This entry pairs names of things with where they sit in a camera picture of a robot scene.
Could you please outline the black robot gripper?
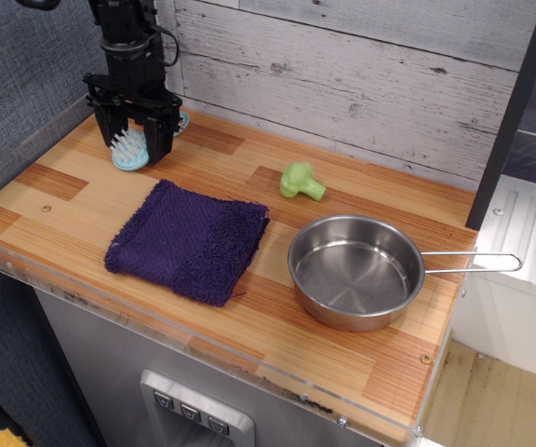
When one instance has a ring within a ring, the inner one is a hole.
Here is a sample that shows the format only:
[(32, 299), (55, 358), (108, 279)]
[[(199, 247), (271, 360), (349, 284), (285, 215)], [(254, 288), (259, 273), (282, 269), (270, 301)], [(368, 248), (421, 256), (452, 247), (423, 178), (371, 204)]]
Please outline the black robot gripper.
[(172, 122), (181, 112), (181, 99), (165, 86), (170, 63), (160, 44), (105, 50), (107, 72), (84, 76), (103, 141), (109, 147), (117, 134), (128, 129), (130, 120), (146, 119), (148, 164), (157, 164), (172, 150)]

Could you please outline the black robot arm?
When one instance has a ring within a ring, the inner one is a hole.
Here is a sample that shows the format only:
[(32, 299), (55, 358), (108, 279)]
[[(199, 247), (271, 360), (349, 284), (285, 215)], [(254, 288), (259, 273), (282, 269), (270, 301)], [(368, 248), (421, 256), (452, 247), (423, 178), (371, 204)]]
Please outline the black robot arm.
[(181, 98), (165, 87), (168, 67), (164, 58), (165, 34), (174, 34), (156, 23), (152, 1), (91, 1), (95, 24), (100, 27), (100, 47), (107, 74), (86, 74), (87, 100), (93, 108), (114, 165), (137, 170), (153, 165), (171, 152), (180, 129)]

